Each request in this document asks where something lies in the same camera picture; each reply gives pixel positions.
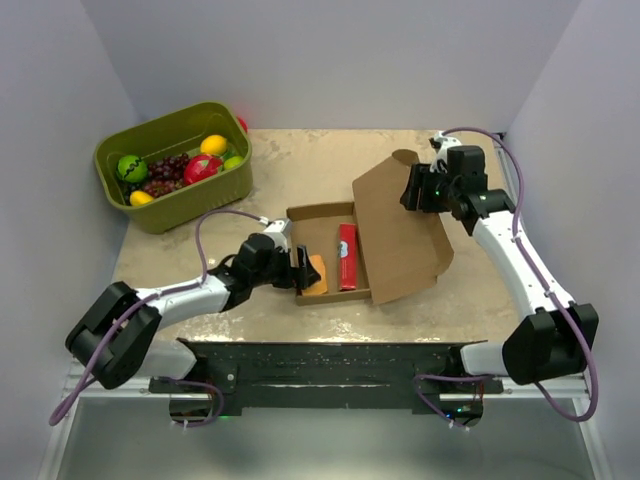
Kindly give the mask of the red snack bar package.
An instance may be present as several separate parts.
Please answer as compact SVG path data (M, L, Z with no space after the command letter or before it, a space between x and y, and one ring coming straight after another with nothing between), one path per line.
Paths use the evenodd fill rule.
M357 228L355 224L341 223L339 237L339 290L357 288Z

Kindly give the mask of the brown cardboard box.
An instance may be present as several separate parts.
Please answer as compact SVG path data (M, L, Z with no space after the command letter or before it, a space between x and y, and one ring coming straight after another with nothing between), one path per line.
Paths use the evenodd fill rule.
M325 265L327 291L298 293L296 303L311 306L370 299L381 305L436 285L454 258L454 250L437 214L407 211L400 204L412 150L399 149L352 182L353 199L290 207L294 246L303 245ZM355 226L355 244L341 247L340 226ZM340 254L355 259L355 287L341 285Z

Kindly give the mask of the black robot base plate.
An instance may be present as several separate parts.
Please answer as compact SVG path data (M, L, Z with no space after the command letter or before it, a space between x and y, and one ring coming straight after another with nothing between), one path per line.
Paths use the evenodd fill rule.
M458 343L282 343L185 341L196 357L184 381L154 378L154 394L170 394L176 420L224 416L249 408L442 411L472 426L499 379L470 381Z

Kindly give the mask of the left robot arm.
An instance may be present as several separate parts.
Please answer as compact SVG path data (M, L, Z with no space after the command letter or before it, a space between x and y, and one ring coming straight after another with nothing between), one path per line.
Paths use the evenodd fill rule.
M157 331L246 302L263 285L304 290L321 279L304 245L290 249L273 234L255 233L239 251L192 282L136 290L119 281L109 285L65 340L67 350L103 387L115 389L143 365Z

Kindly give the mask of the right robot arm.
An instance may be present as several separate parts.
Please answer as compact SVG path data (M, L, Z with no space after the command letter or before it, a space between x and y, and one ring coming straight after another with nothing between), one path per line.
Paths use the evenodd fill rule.
M520 316L503 343L461 347L460 359L445 369L452 390L469 392L481 375L527 385L586 369L598 314L552 278L514 202L504 190L489 188L480 147L443 146L435 162L413 163L400 203L408 211L450 213L459 221L498 269Z

